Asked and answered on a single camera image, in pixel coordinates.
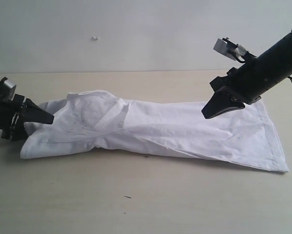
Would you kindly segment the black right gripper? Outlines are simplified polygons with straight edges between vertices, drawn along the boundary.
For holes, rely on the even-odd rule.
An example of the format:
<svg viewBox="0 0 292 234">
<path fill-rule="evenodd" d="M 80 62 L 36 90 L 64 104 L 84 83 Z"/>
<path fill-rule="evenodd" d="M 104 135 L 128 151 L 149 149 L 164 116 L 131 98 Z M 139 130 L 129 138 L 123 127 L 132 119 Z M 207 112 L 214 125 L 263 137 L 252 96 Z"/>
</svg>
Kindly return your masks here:
<svg viewBox="0 0 292 234">
<path fill-rule="evenodd" d="M 246 104 L 261 99 L 261 65 L 242 65 L 231 68 L 226 76 L 217 76 L 210 85 L 214 91 L 212 97 L 202 109 L 205 119 L 211 119 L 227 112 L 242 110 Z"/>
</svg>

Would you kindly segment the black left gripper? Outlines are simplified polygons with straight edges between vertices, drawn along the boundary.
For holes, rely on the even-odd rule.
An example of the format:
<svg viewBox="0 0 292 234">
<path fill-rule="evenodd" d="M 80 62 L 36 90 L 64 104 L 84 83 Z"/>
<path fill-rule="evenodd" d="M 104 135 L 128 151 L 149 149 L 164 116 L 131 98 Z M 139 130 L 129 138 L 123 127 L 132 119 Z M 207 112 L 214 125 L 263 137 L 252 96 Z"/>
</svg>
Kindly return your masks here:
<svg viewBox="0 0 292 234">
<path fill-rule="evenodd" d="M 53 121 L 51 113 L 22 95 L 16 94 L 14 100 L 0 100 L 0 130 L 3 139 L 11 142 L 27 139 L 24 122 L 52 124 Z"/>
</svg>

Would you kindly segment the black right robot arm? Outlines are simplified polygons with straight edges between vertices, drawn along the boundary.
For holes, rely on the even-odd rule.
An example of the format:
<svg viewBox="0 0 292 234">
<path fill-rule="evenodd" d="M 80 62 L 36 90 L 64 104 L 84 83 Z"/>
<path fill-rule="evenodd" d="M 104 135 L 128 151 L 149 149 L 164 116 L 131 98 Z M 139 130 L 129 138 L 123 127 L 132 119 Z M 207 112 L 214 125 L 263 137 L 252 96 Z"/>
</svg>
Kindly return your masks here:
<svg viewBox="0 0 292 234">
<path fill-rule="evenodd" d="M 256 103 L 286 78 L 292 83 L 292 30 L 258 57 L 228 38 L 218 39 L 213 49 L 242 66 L 210 82 L 214 94 L 202 109 L 206 119 Z"/>
</svg>

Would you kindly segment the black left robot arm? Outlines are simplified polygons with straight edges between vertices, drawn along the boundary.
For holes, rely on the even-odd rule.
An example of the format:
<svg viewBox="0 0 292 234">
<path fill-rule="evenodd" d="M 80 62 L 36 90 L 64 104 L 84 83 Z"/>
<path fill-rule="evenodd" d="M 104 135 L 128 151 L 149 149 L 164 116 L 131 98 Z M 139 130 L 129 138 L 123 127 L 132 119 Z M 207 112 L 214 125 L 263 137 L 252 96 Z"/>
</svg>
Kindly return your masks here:
<svg viewBox="0 0 292 234">
<path fill-rule="evenodd" d="M 28 134 L 26 122 L 52 124 L 54 116 L 37 106 L 31 99 L 15 94 L 13 100 L 0 100 L 1 138 L 13 141 L 25 140 Z"/>
</svg>

